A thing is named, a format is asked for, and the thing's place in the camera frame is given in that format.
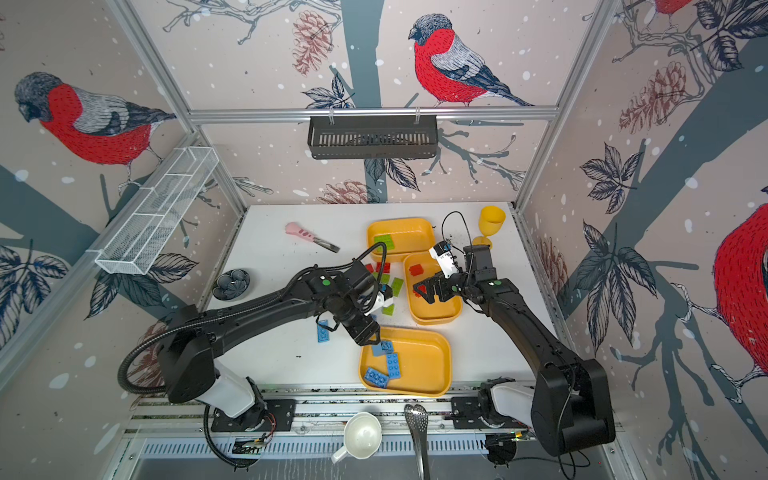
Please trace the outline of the white measuring cup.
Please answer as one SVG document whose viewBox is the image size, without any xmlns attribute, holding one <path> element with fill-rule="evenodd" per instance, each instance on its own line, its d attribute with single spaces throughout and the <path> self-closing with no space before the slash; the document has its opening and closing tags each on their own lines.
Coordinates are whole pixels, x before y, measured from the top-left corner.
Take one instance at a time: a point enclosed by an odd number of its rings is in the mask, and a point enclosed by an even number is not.
<svg viewBox="0 0 768 480">
<path fill-rule="evenodd" d="M 382 426 L 378 418 L 369 412 L 354 415 L 345 425 L 342 446 L 331 455 L 336 464 L 346 457 L 366 460 L 380 448 Z"/>
</svg>

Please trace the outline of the blue roof-shaped brick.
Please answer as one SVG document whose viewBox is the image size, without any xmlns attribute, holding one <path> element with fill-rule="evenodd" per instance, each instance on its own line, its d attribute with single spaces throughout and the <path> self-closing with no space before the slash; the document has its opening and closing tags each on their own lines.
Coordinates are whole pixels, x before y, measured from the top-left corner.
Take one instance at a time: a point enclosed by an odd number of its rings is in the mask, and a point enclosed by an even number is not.
<svg viewBox="0 0 768 480">
<path fill-rule="evenodd" d="M 389 340 L 381 340 L 378 344 L 371 346 L 374 357 L 386 356 L 394 353 L 393 343 Z"/>
</svg>

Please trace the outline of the blue brick bottom vertical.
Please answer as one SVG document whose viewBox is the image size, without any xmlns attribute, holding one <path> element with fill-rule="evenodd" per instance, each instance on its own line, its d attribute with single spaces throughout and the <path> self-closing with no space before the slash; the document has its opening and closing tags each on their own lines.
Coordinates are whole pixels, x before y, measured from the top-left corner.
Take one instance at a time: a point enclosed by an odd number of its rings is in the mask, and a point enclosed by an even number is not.
<svg viewBox="0 0 768 480">
<path fill-rule="evenodd" d="M 328 323 L 325 320 L 317 322 L 317 342 L 325 343 L 330 340 L 330 329 Z"/>
</svg>

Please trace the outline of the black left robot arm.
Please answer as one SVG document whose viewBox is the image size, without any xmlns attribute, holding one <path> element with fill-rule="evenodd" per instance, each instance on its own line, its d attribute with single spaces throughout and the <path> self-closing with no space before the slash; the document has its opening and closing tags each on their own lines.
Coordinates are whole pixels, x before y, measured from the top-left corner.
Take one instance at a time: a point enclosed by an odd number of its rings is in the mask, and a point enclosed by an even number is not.
<svg viewBox="0 0 768 480">
<path fill-rule="evenodd" d="M 370 272 L 362 257 L 329 267 L 300 270 L 275 292 L 233 307 L 199 312 L 180 311 L 164 332 L 131 350 L 117 371 L 118 384 L 137 395 L 163 394 L 174 403 L 198 401 L 216 409 L 238 431 L 254 430 L 268 416 L 255 381 L 234 373 L 219 361 L 234 347 L 277 327 L 329 313 L 359 346 L 380 342 L 374 311 L 389 306 L 394 292 L 380 274 Z M 132 383 L 129 369 L 145 350 L 156 349 L 163 383 Z"/>
</svg>

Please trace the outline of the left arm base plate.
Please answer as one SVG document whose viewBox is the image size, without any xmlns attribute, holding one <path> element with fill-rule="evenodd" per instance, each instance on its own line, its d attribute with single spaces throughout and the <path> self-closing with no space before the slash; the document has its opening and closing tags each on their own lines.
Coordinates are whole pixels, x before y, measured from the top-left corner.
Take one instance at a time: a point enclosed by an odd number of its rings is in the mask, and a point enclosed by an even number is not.
<svg viewBox="0 0 768 480">
<path fill-rule="evenodd" d="M 216 433 L 288 432 L 291 430 L 297 402 L 293 399 L 267 399 L 257 402 L 236 418 L 215 409 L 211 429 Z"/>
</svg>

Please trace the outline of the yellow tray far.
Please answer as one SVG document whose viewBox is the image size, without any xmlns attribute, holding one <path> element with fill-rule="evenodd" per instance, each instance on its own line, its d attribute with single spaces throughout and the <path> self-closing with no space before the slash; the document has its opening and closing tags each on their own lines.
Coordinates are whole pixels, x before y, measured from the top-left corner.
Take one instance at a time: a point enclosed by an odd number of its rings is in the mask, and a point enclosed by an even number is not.
<svg viewBox="0 0 768 480">
<path fill-rule="evenodd" d="M 391 235 L 394 252 L 388 252 L 388 263 L 401 263 L 407 256 L 426 252 L 436 244 L 432 225 L 424 218 L 381 220 L 372 223 L 367 230 L 368 246 L 375 244 L 377 235 Z"/>
</svg>

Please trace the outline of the yellow plastic goblet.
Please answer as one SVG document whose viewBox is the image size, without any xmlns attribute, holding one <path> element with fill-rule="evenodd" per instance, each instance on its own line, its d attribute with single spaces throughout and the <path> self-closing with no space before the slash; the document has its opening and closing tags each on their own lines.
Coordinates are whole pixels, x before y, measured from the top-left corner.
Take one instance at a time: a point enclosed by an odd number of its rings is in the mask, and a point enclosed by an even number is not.
<svg viewBox="0 0 768 480">
<path fill-rule="evenodd" d="M 486 245 L 491 248 L 493 246 L 491 237 L 499 232 L 505 219 L 506 213 L 501 208 L 496 206 L 484 207 L 478 219 L 480 235 L 472 240 L 472 245 Z"/>
</svg>

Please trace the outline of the white mesh wall shelf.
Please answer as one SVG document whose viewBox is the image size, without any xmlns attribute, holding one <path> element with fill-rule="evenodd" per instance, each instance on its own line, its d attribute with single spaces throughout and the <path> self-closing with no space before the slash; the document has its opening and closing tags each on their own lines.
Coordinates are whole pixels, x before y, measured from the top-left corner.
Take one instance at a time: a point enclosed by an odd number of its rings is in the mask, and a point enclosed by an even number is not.
<svg viewBox="0 0 768 480">
<path fill-rule="evenodd" d="M 108 274 L 147 274 L 218 163 L 210 147 L 175 149 L 161 163 L 156 179 L 139 189 L 138 204 L 99 251 L 95 264 Z"/>
</svg>

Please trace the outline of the blue brick horizontal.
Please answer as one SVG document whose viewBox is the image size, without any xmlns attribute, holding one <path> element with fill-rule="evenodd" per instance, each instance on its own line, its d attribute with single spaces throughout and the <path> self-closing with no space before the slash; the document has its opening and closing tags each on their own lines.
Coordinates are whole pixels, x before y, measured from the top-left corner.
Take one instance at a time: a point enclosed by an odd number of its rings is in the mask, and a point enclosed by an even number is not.
<svg viewBox="0 0 768 480">
<path fill-rule="evenodd" d="M 369 367 L 364 373 L 363 380 L 367 385 L 385 389 L 389 384 L 390 377 L 385 373 Z"/>
</svg>

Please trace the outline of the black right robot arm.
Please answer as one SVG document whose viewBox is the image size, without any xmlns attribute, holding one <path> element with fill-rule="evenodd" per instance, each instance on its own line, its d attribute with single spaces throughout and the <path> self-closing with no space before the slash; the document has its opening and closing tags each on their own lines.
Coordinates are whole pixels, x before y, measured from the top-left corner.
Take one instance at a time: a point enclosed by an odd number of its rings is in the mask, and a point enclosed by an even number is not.
<svg viewBox="0 0 768 480">
<path fill-rule="evenodd" d="M 412 290 L 427 303 L 460 297 L 479 307 L 513 341 L 535 375 L 533 388 L 512 381 L 494 385 L 491 405 L 503 417 L 533 428 L 552 456 L 609 444 L 616 438 L 607 374 L 594 359 L 584 360 L 547 329 L 527 305 L 519 288 L 499 278 L 490 247 L 463 249 L 465 266 L 458 266 L 447 241 L 429 255 L 441 271 L 416 283 Z"/>
</svg>

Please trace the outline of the yellow tray near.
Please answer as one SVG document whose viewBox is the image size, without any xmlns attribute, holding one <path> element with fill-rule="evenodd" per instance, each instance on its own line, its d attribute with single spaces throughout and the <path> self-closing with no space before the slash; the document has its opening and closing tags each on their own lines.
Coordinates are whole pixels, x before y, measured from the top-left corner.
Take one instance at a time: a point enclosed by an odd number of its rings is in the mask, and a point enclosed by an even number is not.
<svg viewBox="0 0 768 480">
<path fill-rule="evenodd" d="M 421 329 L 382 327 L 381 340 L 393 343 L 399 355 L 401 377 L 390 380 L 385 389 L 367 385 L 367 368 L 387 374 L 386 356 L 374 357 L 371 346 L 361 349 L 358 374 L 362 384 L 374 391 L 417 397 L 440 397 L 452 384 L 451 346 L 441 334 Z"/>
</svg>

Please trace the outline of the yellow tray middle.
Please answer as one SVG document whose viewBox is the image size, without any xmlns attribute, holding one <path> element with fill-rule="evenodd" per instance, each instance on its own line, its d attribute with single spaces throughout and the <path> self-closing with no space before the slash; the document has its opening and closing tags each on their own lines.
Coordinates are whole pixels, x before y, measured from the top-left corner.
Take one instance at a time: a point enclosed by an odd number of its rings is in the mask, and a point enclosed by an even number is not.
<svg viewBox="0 0 768 480">
<path fill-rule="evenodd" d="M 414 277 L 410 274 L 409 268 L 415 264 L 423 266 L 423 275 Z M 409 310 L 417 324 L 428 326 L 449 323 L 461 314 L 463 303 L 457 297 L 452 298 L 448 302 L 440 302 L 436 297 L 436 302 L 430 305 L 414 294 L 413 285 L 419 278 L 433 276 L 442 272 L 438 263 L 431 258 L 427 251 L 407 256 L 403 261 L 403 265 Z"/>
</svg>

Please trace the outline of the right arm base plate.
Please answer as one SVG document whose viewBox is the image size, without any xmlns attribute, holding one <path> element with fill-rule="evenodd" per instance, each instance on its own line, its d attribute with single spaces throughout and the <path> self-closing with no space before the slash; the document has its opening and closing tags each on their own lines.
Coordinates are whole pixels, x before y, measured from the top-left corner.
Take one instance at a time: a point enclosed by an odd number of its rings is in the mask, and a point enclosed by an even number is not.
<svg viewBox="0 0 768 480">
<path fill-rule="evenodd" d="M 523 429 L 529 427 L 512 417 L 484 412 L 477 397 L 458 396 L 450 399 L 450 413 L 445 417 L 457 430 Z"/>
</svg>

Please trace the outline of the yellow tray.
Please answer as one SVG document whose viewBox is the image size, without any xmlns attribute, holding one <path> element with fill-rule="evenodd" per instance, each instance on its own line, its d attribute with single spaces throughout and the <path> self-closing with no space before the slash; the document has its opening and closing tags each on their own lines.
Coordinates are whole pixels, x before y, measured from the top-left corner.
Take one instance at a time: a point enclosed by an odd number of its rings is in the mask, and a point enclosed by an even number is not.
<svg viewBox="0 0 768 480">
<path fill-rule="evenodd" d="M 394 252 L 388 252 L 388 263 L 401 263 L 407 256 L 426 252 L 436 244 L 432 225 L 424 218 L 381 220 L 372 223 L 367 230 L 368 246 L 375 244 L 377 235 L 391 235 Z"/>
<path fill-rule="evenodd" d="M 423 266 L 423 275 L 414 277 L 410 274 L 409 268 L 415 264 Z M 414 294 L 413 285 L 419 278 L 433 276 L 442 272 L 438 263 L 431 258 L 427 251 L 407 256 L 403 261 L 403 265 L 409 310 L 417 324 L 428 326 L 449 323 L 461 314 L 463 303 L 457 297 L 452 298 L 448 302 L 440 302 L 436 297 L 436 302 L 430 305 Z"/>
<path fill-rule="evenodd" d="M 382 327 L 381 340 L 393 343 L 399 355 L 401 377 L 390 380 L 385 389 L 367 385 L 367 368 L 387 374 L 386 356 L 374 357 L 371 346 L 361 349 L 358 374 L 362 384 L 374 391 L 417 397 L 440 397 L 452 384 L 451 346 L 441 334 L 421 329 Z"/>
</svg>

